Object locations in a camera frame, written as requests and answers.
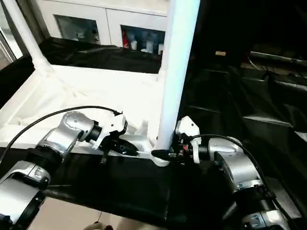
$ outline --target glass cabinet door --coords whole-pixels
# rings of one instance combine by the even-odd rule
[[[100,44],[97,23],[95,20],[54,15],[62,38]]]
[[[111,44],[105,8],[49,0],[37,2],[52,37]]]
[[[162,55],[165,32],[121,25],[123,47]]]

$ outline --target white cabinet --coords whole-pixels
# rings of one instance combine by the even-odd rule
[[[52,37],[123,47],[131,36],[138,50],[164,42],[168,0],[36,0]]]
[[[111,44],[105,8],[48,0],[37,3],[52,37]]]

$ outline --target bottle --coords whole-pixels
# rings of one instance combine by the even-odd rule
[[[151,36],[148,36],[147,41],[146,41],[146,49],[148,51],[148,53],[153,54],[154,53],[154,41],[153,38]]]

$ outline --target white tube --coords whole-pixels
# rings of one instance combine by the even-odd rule
[[[34,39],[23,14],[16,3],[16,0],[3,0],[3,2],[32,57],[35,69],[50,69],[50,64],[39,49],[38,44],[36,43],[36,40]]]
[[[158,141],[154,149],[168,150],[176,127],[200,0],[171,0],[162,70],[166,69]]]

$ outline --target black cable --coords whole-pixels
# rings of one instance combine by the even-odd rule
[[[68,108],[68,109],[62,109],[62,110],[59,110],[59,111],[56,111],[56,112],[53,112],[53,113],[50,113],[48,115],[45,115],[43,117],[41,117],[40,119],[32,122],[31,124],[29,124],[27,127],[25,127],[23,130],[21,130],[10,142],[9,144],[7,145],[7,147],[5,148],[4,152],[3,152],[3,155],[0,157],[0,165],[2,163],[2,160],[3,158],[5,157],[5,155],[8,153],[8,151],[10,150],[10,148],[12,147],[12,145],[14,144],[14,142],[25,132],[27,131],[28,129],[30,129],[31,127],[35,126],[37,123],[51,117],[51,116],[54,116],[54,115],[57,115],[57,114],[61,114],[61,113],[64,113],[64,112],[68,112],[68,111],[72,111],[72,110],[77,110],[77,109],[91,109],[91,108],[94,108],[94,109],[103,109],[103,110],[107,110],[107,111],[110,111],[112,113],[114,113],[114,115],[119,115],[120,112],[114,110],[114,109],[110,109],[110,108],[107,108],[107,107],[103,107],[103,106],[98,106],[98,105],[84,105],[84,106],[77,106],[77,107],[72,107],[72,108]]]
[[[269,190],[270,194],[271,195],[274,195],[273,192],[270,191],[270,187],[268,186],[268,182],[266,181],[265,179],[265,176],[264,176],[264,173],[261,169],[261,167],[259,166],[259,164],[257,163],[256,159],[254,158],[254,156],[250,153],[250,151],[248,151],[247,148],[245,148],[241,143],[239,143],[238,141],[236,140],[233,140],[232,138],[229,138],[229,137],[226,137],[226,136],[223,136],[223,135],[218,135],[218,134],[199,134],[199,135],[196,135],[196,136],[192,136],[190,137],[190,140],[193,140],[195,138],[200,138],[200,137],[208,137],[208,138],[222,138],[222,139],[225,139],[225,140],[228,140],[236,145],[238,145],[241,149],[243,149],[243,151],[247,154],[247,156],[250,158],[250,160],[252,161],[252,163],[255,165],[259,175],[260,175],[260,178],[264,184],[264,186]],[[276,196],[274,195],[274,199],[273,199],[273,202],[274,204],[277,206],[277,208],[281,211],[281,213],[286,217],[286,219],[288,220],[288,222],[295,228],[295,229],[299,229],[297,227],[297,225],[293,222],[292,218],[289,216],[289,214],[284,210],[284,208],[279,204],[279,202],[277,201],[276,199]]]

